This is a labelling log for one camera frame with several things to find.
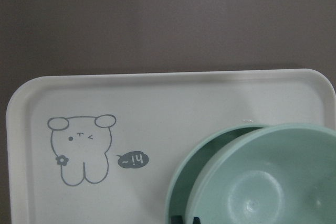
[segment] white tray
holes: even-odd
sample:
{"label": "white tray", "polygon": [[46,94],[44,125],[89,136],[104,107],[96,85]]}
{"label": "white tray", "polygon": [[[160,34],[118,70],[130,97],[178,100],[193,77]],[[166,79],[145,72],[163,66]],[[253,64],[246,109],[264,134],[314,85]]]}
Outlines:
{"label": "white tray", "polygon": [[[95,120],[105,114],[117,123]],[[64,119],[48,126],[58,117]],[[289,122],[335,129],[335,92],[323,75],[296,69],[34,79],[7,109],[12,223],[164,223],[171,176],[198,142],[244,123]],[[61,154],[69,158],[65,166]]]}

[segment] bear drawing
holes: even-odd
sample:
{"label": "bear drawing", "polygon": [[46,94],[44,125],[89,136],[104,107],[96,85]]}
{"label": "bear drawing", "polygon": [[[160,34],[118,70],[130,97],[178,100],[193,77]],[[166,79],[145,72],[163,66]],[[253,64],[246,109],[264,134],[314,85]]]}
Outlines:
{"label": "bear drawing", "polygon": [[63,182],[77,186],[86,180],[97,184],[109,172],[106,152],[111,147],[114,115],[50,118],[51,148]]}

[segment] mint green bowl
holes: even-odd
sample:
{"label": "mint green bowl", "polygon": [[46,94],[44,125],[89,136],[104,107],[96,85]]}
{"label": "mint green bowl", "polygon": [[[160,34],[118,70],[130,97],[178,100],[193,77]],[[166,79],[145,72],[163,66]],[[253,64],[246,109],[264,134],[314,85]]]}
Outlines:
{"label": "mint green bowl", "polygon": [[194,182],[209,159],[224,145],[237,137],[265,127],[261,124],[248,124],[217,132],[199,143],[182,161],[171,180],[166,198],[166,223],[174,216],[184,216],[189,194]]}
{"label": "mint green bowl", "polygon": [[252,131],[219,150],[188,198],[185,223],[336,223],[336,132],[310,124]]}

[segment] cartoon illustration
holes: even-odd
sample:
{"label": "cartoon illustration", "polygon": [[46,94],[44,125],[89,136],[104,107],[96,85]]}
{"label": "cartoon illustration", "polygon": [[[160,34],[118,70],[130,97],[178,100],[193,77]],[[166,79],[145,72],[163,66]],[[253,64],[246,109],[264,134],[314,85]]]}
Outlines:
{"label": "cartoon illustration", "polygon": [[68,186],[86,180],[97,184],[109,172],[106,152],[111,147],[114,115],[50,118],[51,148],[60,166],[61,178]]}
{"label": "cartoon illustration", "polygon": [[141,168],[149,162],[149,157],[140,151],[128,152],[119,157],[118,164],[122,168]]}

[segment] gray wall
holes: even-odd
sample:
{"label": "gray wall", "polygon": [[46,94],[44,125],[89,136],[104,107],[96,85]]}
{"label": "gray wall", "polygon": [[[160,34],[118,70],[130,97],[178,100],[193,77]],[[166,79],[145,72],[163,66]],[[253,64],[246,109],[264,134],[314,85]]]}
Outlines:
{"label": "gray wall", "polygon": [[336,0],[0,0],[0,220],[5,111],[39,76],[312,68],[336,84]]}

